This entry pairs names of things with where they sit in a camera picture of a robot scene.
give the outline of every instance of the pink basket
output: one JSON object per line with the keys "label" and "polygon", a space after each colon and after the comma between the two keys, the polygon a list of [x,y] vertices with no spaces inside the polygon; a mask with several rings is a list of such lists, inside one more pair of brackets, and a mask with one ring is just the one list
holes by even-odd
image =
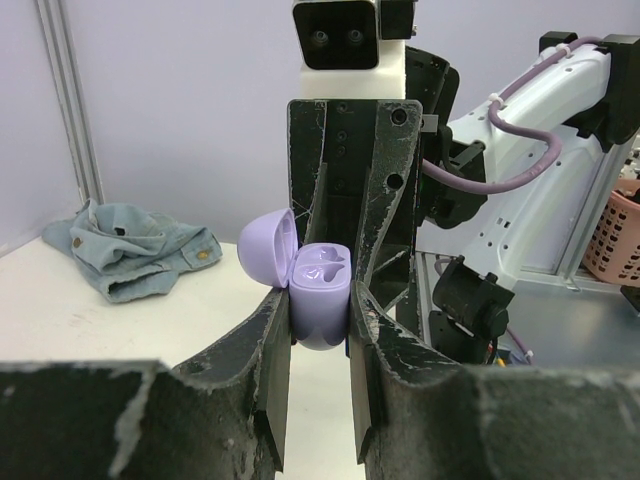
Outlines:
{"label": "pink basket", "polygon": [[[616,190],[624,192],[639,188],[640,180],[616,183]],[[640,205],[614,191],[583,262],[603,282],[640,287]]]}

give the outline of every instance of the white table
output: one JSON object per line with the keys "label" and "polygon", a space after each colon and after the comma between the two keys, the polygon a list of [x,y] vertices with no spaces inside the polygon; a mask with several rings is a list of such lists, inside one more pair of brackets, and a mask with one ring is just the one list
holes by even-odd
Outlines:
{"label": "white table", "polygon": [[[160,359],[169,367],[212,344],[258,306],[268,288],[242,271],[234,245],[173,291],[111,305],[73,261],[41,240],[0,258],[0,361]],[[364,478],[356,465],[344,346],[291,354],[285,452],[288,479]]]}

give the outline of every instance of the white background wall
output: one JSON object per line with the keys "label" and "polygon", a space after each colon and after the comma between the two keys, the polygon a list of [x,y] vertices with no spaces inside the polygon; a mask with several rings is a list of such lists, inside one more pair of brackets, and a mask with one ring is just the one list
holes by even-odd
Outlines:
{"label": "white background wall", "polygon": [[[107,201],[233,240],[287,205],[290,0],[67,0]],[[457,114],[520,73],[548,30],[640,33],[638,0],[420,0],[411,43],[462,75]]]}
{"label": "white background wall", "polygon": [[0,256],[80,207],[35,2],[0,1]]}
{"label": "white background wall", "polygon": [[68,0],[107,201],[235,239],[288,205],[286,1]]}

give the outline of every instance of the purple cable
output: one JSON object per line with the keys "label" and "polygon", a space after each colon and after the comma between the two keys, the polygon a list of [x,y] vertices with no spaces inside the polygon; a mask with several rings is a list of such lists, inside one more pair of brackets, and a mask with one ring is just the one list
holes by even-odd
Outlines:
{"label": "purple cable", "polygon": [[529,350],[522,342],[522,340],[520,340],[520,338],[515,334],[515,332],[511,330],[511,327],[507,327],[507,333],[512,338],[513,342],[522,351],[522,353],[524,354],[524,358],[529,363],[529,365],[533,365],[533,360],[531,359],[531,354],[529,353],[531,352],[531,350]]}
{"label": "purple cable", "polygon": [[[568,47],[573,52],[575,49],[581,47],[582,45],[588,43],[598,44],[601,41],[602,40],[597,37],[584,37],[571,42]],[[557,63],[566,55],[567,52],[565,50],[558,50],[549,58],[534,66],[531,70],[529,70],[515,82],[509,85],[504,90],[504,92],[502,92],[502,95],[500,96],[502,100],[506,102],[507,99],[510,98],[514,93],[516,93],[523,86],[540,75],[551,65]],[[521,173],[520,175],[516,175],[515,177],[506,180],[503,183],[482,183],[474,182],[472,180],[466,180],[443,170],[442,168],[434,165],[431,162],[428,162],[427,160],[422,161],[422,171],[430,177],[436,179],[440,183],[443,183],[449,187],[461,190],[463,192],[475,193],[478,195],[491,195],[495,193],[510,192],[511,190],[520,188],[523,185],[531,182],[535,178],[539,177],[540,174],[542,174],[551,165],[553,165],[556,159],[560,156],[560,153],[562,153],[562,140],[560,140],[557,135],[551,132],[544,132],[542,130],[534,130],[532,128],[517,127],[515,125],[511,125],[498,116],[499,109],[500,102],[498,102],[497,100],[491,102],[491,105],[489,106],[489,121],[496,128],[502,130],[503,132],[517,135],[519,137],[540,140],[548,145],[547,151],[544,153],[544,155],[535,163],[535,165],[529,168],[529,170]]]}

